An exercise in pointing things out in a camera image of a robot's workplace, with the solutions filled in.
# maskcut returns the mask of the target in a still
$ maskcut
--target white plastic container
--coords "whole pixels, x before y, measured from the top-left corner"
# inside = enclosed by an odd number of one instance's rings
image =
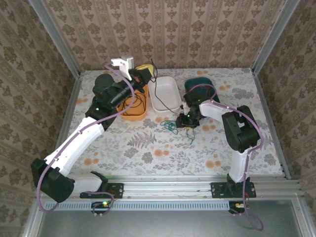
[[[160,100],[155,96],[155,83],[150,81],[148,83],[150,99],[154,112],[159,116],[172,116],[173,111],[177,113],[180,111],[182,104],[180,93],[176,81],[172,77],[157,78],[156,95],[162,102],[171,110],[168,110]]]

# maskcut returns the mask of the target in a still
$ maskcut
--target yellow object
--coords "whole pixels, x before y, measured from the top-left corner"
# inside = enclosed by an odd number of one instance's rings
[[[136,67],[137,70],[143,70],[143,69],[146,69],[146,68],[148,68],[148,70],[150,71],[152,76],[154,76],[154,67],[153,67],[152,64],[143,64],[143,65],[140,65],[140,66]]]
[[[144,105],[142,104],[142,102],[140,101],[140,99],[136,98],[135,97],[135,101],[132,105],[132,107],[134,106],[137,106],[137,107],[134,107],[134,108],[129,108],[126,113],[123,113],[121,115],[121,117],[125,120],[128,120],[128,121],[138,121],[138,120],[142,120],[145,116],[146,116],[146,113],[147,113],[147,108],[148,108],[148,86],[145,85],[144,86],[144,91],[145,93],[141,93],[139,92],[138,90],[135,90],[135,93],[138,94],[138,96],[141,98],[141,100],[146,104],[145,104],[145,110],[144,110]],[[128,98],[126,100],[126,104],[129,105],[130,102],[132,101],[132,98]],[[123,110],[123,106],[124,104],[121,103],[117,109],[118,112],[122,111]]]

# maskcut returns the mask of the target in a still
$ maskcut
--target black bracket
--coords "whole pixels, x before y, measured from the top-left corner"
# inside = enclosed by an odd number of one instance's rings
[[[227,182],[211,183],[212,198],[242,198],[242,182],[235,183],[227,175]],[[250,182],[250,177],[246,179],[245,193],[247,198],[255,198],[255,185]]]
[[[101,215],[101,214],[104,214],[109,209],[110,205],[111,205],[111,201],[108,202],[106,204],[106,206],[103,205],[102,201],[93,201],[91,203],[91,209],[93,209],[93,208],[94,209],[104,209],[104,211],[103,210],[95,210],[94,211],[94,214]]]
[[[239,214],[239,213],[244,213],[245,208],[241,207],[242,201],[230,201],[229,202],[229,212],[231,214]]]
[[[113,194],[115,199],[123,198],[124,184],[123,183],[109,183],[109,179],[104,177],[102,174],[92,171],[92,174],[98,176],[102,183],[97,192],[107,192]],[[93,198],[93,199],[108,199],[109,195],[106,194],[87,194],[81,193],[80,198]]]

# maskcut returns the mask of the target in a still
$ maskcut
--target black cable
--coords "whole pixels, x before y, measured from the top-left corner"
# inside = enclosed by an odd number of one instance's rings
[[[153,59],[151,59],[151,61],[152,61],[152,66],[155,68],[155,70],[156,70],[156,75],[155,75],[155,73],[154,73],[154,78],[155,78],[155,97],[157,98],[157,99],[159,99],[159,97],[156,95],[156,89],[157,89],[157,77],[158,77],[158,69],[157,69],[157,67],[156,67],[156,65],[154,64],[154,62],[153,62]],[[162,100],[160,100],[159,99],[159,101],[167,108],[167,109],[169,109],[163,102],[162,102]]]
[[[141,93],[141,92],[136,92],[136,93],[135,93],[135,98],[136,98],[136,100],[135,100],[134,103],[136,103],[137,100],[139,100],[139,104],[138,104],[138,105],[134,105],[134,104],[133,104],[133,106],[131,106],[131,108],[136,108],[136,107],[140,106],[141,104],[143,104],[143,109],[144,109],[144,112],[145,112],[145,110],[146,110],[146,103],[147,103],[147,99],[146,99],[145,94],[144,94],[144,93]],[[122,110],[125,109],[125,108],[128,106],[128,104],[127,104],[127,102],[126,102],[128,99],[129,99],[129,98],[127,98],[127,99],[125,99],[125,100],[123,101]],[[122,115],[124,115],[124,116],[138,116],[138,115],[128,114],[127,112],[123,113]]]

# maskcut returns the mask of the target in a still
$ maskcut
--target floral wallpaper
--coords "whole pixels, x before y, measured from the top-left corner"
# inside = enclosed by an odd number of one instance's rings
[[[251,67],[285,0],[44,0],[84,70],[132,55],[159,68]]]
[[[0,236],[19,236],[30,165],[53,151],[74,83],[27,0],[0,1]]]
[[[259,73],[294,178],[316,219],[316,1],[302,0]]]

